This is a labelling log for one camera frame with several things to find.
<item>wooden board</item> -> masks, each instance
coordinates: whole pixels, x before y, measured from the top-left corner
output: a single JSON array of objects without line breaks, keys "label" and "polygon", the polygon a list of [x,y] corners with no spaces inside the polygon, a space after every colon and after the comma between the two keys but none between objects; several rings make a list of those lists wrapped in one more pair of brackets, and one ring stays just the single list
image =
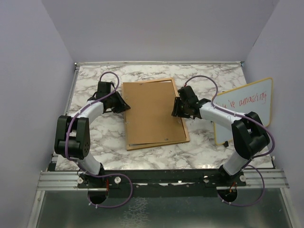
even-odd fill
[{"label": "wooden board", "polygon": [[[272,78],[265,78],[244,86],[218,94],[214,103],[236,112],[255,112],[259,115],[263,125],[268,126],[271,121]],[[231,141],[232,131],[219,124],[214,124],[215,144],[221,145]]]},{"label": "wooden board", "polygon": [[[148,90],[152,89],[153,90],[152,93],[154,93],[154,98],[155,97],[162,97],[162,100],[158,100],[157,105],[155,103],[155,100],[150,101],[150,103],[151,102],[154,103],[153,106],[155,106],[155,107],[151,107],[151,104],[148,104],[149,102],[146,102],[143,105],[142,104],[141,105],[132,105],[132,104],[130,104],[130,102],[132,103],[131,99],[133,99],[133,98],[131,98],[132,96],[130,96],[130,93],[127,94],[128,92],[126,92],[125,86],[129,86],[129,87],[131,86],[132,87],[132,88],[128,88],[128,90],[130,91],[130,89],[131,89],[131,91],[134,92],[134,95],[136,96],[136,99],[141,100],[140,102],[142,104],[143,104],[144,101],[148,101],[147,99],[151,99],[151,98],[142,98],[143,96],[138,97],[138,91],[136,91],[136,93],[135,93],[134,88],[141,88],[141,89],[144,88],[144,89],[148,89]],[[167,94],[166,95],[166,96],[168,96],[167,100],[164,99],[164,96],[160,94],[160,91],[162,89],[166,89],[166,91],[162,91],[162,93],[165,92],[165,94]],[[130,119],[127,118],[128,117],[128,113],[127,113],[128,111],[126,111],[124,113],[124,124],[125,124],[125,136],[126,136],[127,150],[149,148],[149,147],[169,145],[169,144],[175,144],[175,143],[185,143],[185,142],[190,141],[185,121],[181,118],[171,116],[171,111],[173,109],[173,103],[174,102],[171,105],[172,107],[170,107],[170,105],[167,105],[167,104],[164,105],[165,103],[168,103],[168,102],[171,104],[171,99],[174,100],[174,97],[178,96],[178,92],[177,92],[176,85],[175,85],[175,82],[174,82],[173,78],[156,79],[156,80],[149,80],[149,81],[139,81],[139,82],[136,82],[136,83],[124,83],[124,84],[122,84],[122,93],[123,93],[123,99],[126,101],[127,104],[130,105],[131,109],[132,109],[132,106],[133,106],[133,113],[136,116],[136,119],[133,120],[133,121],[136,121],[137,123],[141,122],[141,121],[138,121],[138,117],[141,116],[142,114],[140,114],[138,111],[146,113],[146,114],[147,113],[150,114],[149,110],[147,110],[147,108],[149,108],[150,111],[153,110],[154,114],[157,115],[157,113],[159,113],[160,110],[167,109],[166,112],[170,112],[170,113],[169,113],[169,115],[166,115],[166,118],[171,119],[171,120],[174,119],[174,121],[171,122],[171,124],[175,125],[175,130],[171,131],[171,138],[172,138],[171,140],[169,139],[169,137],[164,136],[164,134],[166,134],[165,132],[160,132],[160,131],[157,130],[157,128],[154,128],[154,130],[157,130],[157,134],[154,133],[154,135],[156,135],[156,137],[155,136],[152,136],[152,137],[148,136],[147,137],[147,134],[145,134],[145,132],[139,133],[140,131],[138,132],[138,129],[136,129],[137,127],[135,127],[135,128],[131,127],[130,128]],[[168,126],[168,120],[165,121],[165,122],[161,121],[160,123],[158,123],[158,125],[160,127],[159,129],[166,128],[166,126]],[[130,133],[130,131],[134,131],[134,130],[135,130],[135,133],[137,133],[137,134],[135,134],[136,135],[135,137],[134,137],[134,134],[132,135],[132,132]]]}]

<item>brown board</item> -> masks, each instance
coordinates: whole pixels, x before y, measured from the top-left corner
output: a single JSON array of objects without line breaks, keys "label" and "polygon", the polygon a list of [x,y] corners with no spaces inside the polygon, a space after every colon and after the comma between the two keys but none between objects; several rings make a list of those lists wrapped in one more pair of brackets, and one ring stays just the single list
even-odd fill
[{"label": "brown board", "polygon": [[171,116],[178,94],[172,78],[123,83],[122,87],[131,107],[124,113],[127,150],[189,142],[184,120]]}]

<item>table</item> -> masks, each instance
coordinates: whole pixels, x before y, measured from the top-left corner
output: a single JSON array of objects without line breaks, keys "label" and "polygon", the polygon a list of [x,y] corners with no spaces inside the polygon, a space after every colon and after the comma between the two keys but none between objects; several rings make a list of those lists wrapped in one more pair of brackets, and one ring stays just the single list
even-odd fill
[{"label": "table", "polygon": [[[191,76],[206,75],[216,81],[219,92],[246,84],[240,64],[81,66],[69,114],[84,106],[97,90],[99,77],[105,71],[115,72],[121,82],[173,77],[177,88]],[[115,77],[108,74],[103,80],[115,81]],[[195,78],[189,85],[199,99],[211,99],[215,93],[214,85],[207,79]],[[127,151],[123,121],[123,114],[109,113],[96,118],[90,125],[90,152],[106,170],[214,169],[223,164],[234,150],[233,142],[227,148],[215,145],[210,121],[186,119],[190,142]],[[273,168],[270,156],[254,159],[251,164],[258,168]],[[61,155],[58,157],[56,171],[77,169],[73,162]]]}]

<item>gray wall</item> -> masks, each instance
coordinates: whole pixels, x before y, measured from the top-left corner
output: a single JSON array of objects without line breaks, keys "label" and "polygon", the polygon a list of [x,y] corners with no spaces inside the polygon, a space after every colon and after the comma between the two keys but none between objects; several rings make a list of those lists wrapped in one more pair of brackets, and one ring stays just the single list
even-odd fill
[{"label": "gray wall", "polygon": [[42,0],[86,61],[245,60],[278,0]]},{"label": "gray wall", "polygon": [[0,3],[0,227],[25,227],[73,60],[40,0]]},{"label": "gray wall", "polygon": [[304,1],[280,0],[245,61],[247,82],[274,79],[275,162],[284,168],[304,226]]}]

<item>cable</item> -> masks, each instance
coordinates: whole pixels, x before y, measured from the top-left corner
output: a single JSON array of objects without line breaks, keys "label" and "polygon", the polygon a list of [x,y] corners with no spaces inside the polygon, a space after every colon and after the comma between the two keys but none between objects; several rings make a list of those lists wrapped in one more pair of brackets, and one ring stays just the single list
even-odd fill
[{"label": "cable", "polygon": [[90,201],[90,204],[89,204],[89,205],[92,204],[92,205],[94,205],[94,206],[96,206],[96,207],[100,207],[100,208],[117,208],[117,207],[120,207],[120,206],[124,205],[125,203],[127,203],[127,202],[130,200],[131,196],[132,196],[132,193],[133,193],[133,185],[132,185],[132,182],[131,182],[130,178],[129,178],[128,176],[122,174],[122,173],[113,173],[113,174],[100,175],[100,176],[99,176],[99,175],[92,174],[92,173],[86,171],[86,170],[77,162],[77,160],[72,159],[72,158],[70,158],[70,157],[68,156],[68,140],[69,140],[69,136],[70,136],[70,133],[71,133],[72,125],[73,125],[73,122],[75,121],[75,119],[76,119],[76,118],[77,118],[85,109],[87,109],[87,108],[90,107],[91,105],[93,105],[93,104],[95,104],[95,103],[97,103],[97,102],[100,102],[100,101],[106,99],[107,97],[111,96],[113,93],[116,92],[116,90],[117,90],[117,88],[118,88],[118,86],[119,86],[119,77],[118,77],[117,74],[115,74],[115,73],[113,73],[113,72],[109,72],[109,71],[108,71],[108,72],[104,72],[104,73],[100,76],[99,81],[101,80],[102,76],[104,76],[105,74],[113,74],[113,75],[115,75],[115,77],[117,78],[117,86],[116,86],[115,89],[114,89],[112,92],[110,92],[108,95],[103,96],[103,97],[99,98],[98,100],[95,100],[95,101],[93,101],[92,103],[85,105],[85,106],[84,106],[78,113],[76,113],[75,116],[72,118],[72,120],[71,120],[71,122],[70,122],[70,125],[69,125],[69,127],[68,127],[68,130],[67,130],[67,133],[66,133],[66,136],[67,136],[67,137],[66,137],[66,144],[65,144],[65,156],[66,156],[66,158],[67,158],[69,161],[75,162],[75,163],[78,165],[78,167],[79,167],[84,173],[89,174],[89,175],[92,176],[92,177],[96,177],[96,178],[104,178],[104,177],[110,177],[110,176],[123,176],[123,177],[125,177],[125,178],[129,181],[129,183],[130,183],[131,191],[130,191],[129,197],[128,197],[124,202],[122,202],[122,203],[120,203],[120,204],[118,204],[118,205],[113,205],[113,206],[103,206],[103,205],[99,205],[99,204],[93,204],[93,203],[91,202],[90,198],[88,198],[89,201]]},{"label": "cable", "polygon": [[249,121],[255,123],[255,124],[258,125],[259,127],[263,128],[263,129],[269,134],[269,136],[270,136],[270,138],[271,138],[271,142],[272,142],[272,147],[271,147],[271,149],[270,149],[268,152],[266,152],[266,153],[263,153],[263,154],[259,154],[259,155],[253,156],[253,157],[252,157],[252,158],[251,158],[251,159],[242,167],[242,169],[245,168],[245,167],[252,161],[252,159],[258,158],[258,157],[263,157],[263,156],[266,156],[266,155],[269,155],[272,151],[274,151],[275,146],[276,146],[276,144],[275,144],[275,143],[276,143],[276,142],[275,142],[275,139],[274,139],[273,135],[271,134],[271,132],[270,132],[265,126],[263,126],[263,125],[260,124],[259,122],[255,121],[255,120],[253,120],[253,119],[251,119],[251,118],[249,118],[249,117],[247,117],[247,116],[245,116],[245,115],[236,114],[236,113],[234,113],[234,112],[232,112],[232,111],[230,111],[230,110],[228,110],[228,109],[221,108],[221,107],[219,107],[218,105],[215,105],[215,104],[213,103],[213,102],[214,102],[214,99],[215,99],[216,96],[218,95],[219,88],[218,88],[218,85],[216,84],[216,82],[215,82],[212,78],[210,78],[210,77],[208,77],[208,76],[204,76],[204,75],[193,76],[193,77],[189,78],[189,79],[186,81],[185,86],[187,85],[187,83],[188,83],[190,80],[192,80],[192,79],[194,79],[194,78],[196,78],[196,77],[204,77],[204,78],[206,78],[206,79],[209,79],[209,80],[210,80],[211,82],[213,82],[213,84],[215,85],[216,91],[215,91],[215,94],[214,94],[214,96],[213,96],[213,98],[212,98],[212,100],[211,100],[211,105],[212,105],[214,108],[216,108],[216,109],[218,109],[218,110],[221,110],[221,111],[223,111],[223,112],[225,112],[225,113],[228,113],[228,114],[230,114],[230,115],[235,115],[235,116],[240,117],[240,118],[245,118],[245,119],[247,119],[247,120],[249,120]]},{"label": "cable", "polygon": [[255,204],[257,204],[259,201],[261,201],[262,197],[263,197],[264,194],[265,194],[265,181],[264,181],[264,178],[263,178],[261,172],[260,172],[257,168],[253,167],[252,165],[248,165],[248,166],[250,166],[250,167],[252,167],[253,169],[255,169],[255,170],[257,171],[257,173],[258,173],[258,174],[260,175],[260,177],[261,177],[262,184],[263,184],[263,190],[262,190],[262,193],[261,193],[260,197],[259,197],[255,202],[250,203],[250,204],[237,204],[237,203],[231,203],[231,202],[227,202],[227,201],[223,200],[223,198],[221,198],[221,196],[218,194],[218,197],[222,200],[223,203],[226,203],[226,204],[228,204],[228,205],[230,205],[230,206],[235,206],[235,207],[249,207],[249,206],[255,205]]}]

